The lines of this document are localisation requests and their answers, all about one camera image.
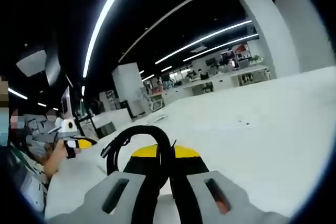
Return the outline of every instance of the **office desk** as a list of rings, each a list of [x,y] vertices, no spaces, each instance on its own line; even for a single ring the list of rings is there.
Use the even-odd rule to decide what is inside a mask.
[[[186,85],[183,85],[182,87],[183,89],[193,90],[197,89],[199,86],[202,88],[204,84],[211,82],[214,87],[214,91],[216,92],[222,89],[230,89],[238,87],[239,86],[238,76],[242,74],[254,73],[257,71],[265,71],[267,69],[268,68],[266,66],[257,65],[244,68],[241,70],[232,71],[229,73],[218,73],[217,75],[212,76],[209,79],[190,82]]]
[[[109,123],[112,123],[115,130],[118,130],[125,124],[131,123],[132,119],[127,111],[127,109],[118,109],[103,112],[101,114],[95,115],[92,117],[92,121],[95,124],[95,127],[101,128]],[[94,129],[90,120],[86,120],[80,123],[85,136],[96,139],[94,134]]]
[[[182,88],[183,86],[171,88],[168,90],[163,90],[160,93],[152,94],[149,97],[152,100],[158,100],[163,99],[164,105],[167,106],[168,104],[171,104],[178,99],[185,98],[185,97],[191,97],[193,94],[189,90],[185,90]]]
[[[255,206],[292,216],[312,193],[333,150],[335,86],[336,67],[330,67],[183,98],[164,108],[167,117],[154,125],[171,144],[177,140],[197,150],[210,170],[244,188]],[[45,216],[80,206],[85,193],[106,177],[101,150],[123,128],[146,122],[124,125],[78,157],[63,160],[49,186]],[[132,152],[153,143],[150,136],[133,137],[121,149],[119,169]],[[160,194],[170,192],[168,182]],[[179,223],[173,200],[161,204],[163,197],[154,223]]]

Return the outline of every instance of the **hand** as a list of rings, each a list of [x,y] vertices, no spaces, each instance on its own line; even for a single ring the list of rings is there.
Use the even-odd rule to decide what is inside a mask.
[[[62,159],[68,156],[67,149],[65,147],[64,141],[59,140],[55,146],[55,149],[51,156],[55,156],[57,159]]]
[[[68,156],[67,149],[63,140],[59,140],[53,153],[44,166],[44,172],[48,178],[51,178],[57,171],[61,160]]]

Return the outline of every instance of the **office chair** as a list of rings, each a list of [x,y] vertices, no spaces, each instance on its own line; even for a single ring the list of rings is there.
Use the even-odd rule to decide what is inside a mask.
[[[149,108],[152,112],[159,110],[163,107],[163,100],[158,99],[158,100],[152,100],[147,93],[142,93],[143,97],[147,100]]]
[[[205,93],[214,92],[214,86],[212,85],[212,82],[206,83],[205,86],[203,87],[203,91]]]
[[[241,60],[240,62],[238,62],[238,65],[240,69],[247,68],[249,66],[249,60],[248,59]]]

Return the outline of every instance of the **yellow object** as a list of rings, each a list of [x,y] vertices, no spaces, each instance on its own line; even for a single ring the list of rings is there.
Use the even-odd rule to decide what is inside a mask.
[[[156,157],[157,145],[150,145],[133,152],[132,157]]]
[[[182,158],[182,157],[199,157],[199,153],[194,151],[191,148],[186,148],[180,145],[175,145],[175,157]]]
[[[78,148],[80,149],[85,149],[85,148],[89,148],[92,146],[92,143],[90,141],[87,141],[85,139],[79,139],[78,141]]]

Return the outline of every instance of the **black cable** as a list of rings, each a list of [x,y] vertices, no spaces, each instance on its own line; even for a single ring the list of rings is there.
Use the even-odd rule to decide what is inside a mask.
[[[176,144],[176,141],[177,141],[177,139],[175,139],[175,141],[174,141],[174,143],[172,145],[172,148],[174,148],[174,145]]]
[[[106,148],[101,152],[101,156],[105,158],[107,156],[106,167],[107,174],[110,175],[114,171],[119,170],[118,168],[118,156],[119,151],[122,146],[128,144],[131,137],[137,134],[148,134],[151,135],[158,143],[158,148],[160,150],[161,163],[159,176],[159,186],[160,188],[168,180],[171,174],[171,166],[174,159],[174,152],[170,146],[169,138],[164,133],[164,131],[156,126],[152,125],[138,125],[130,127],[123,132],[121,132],[114,140],[112,140]]]

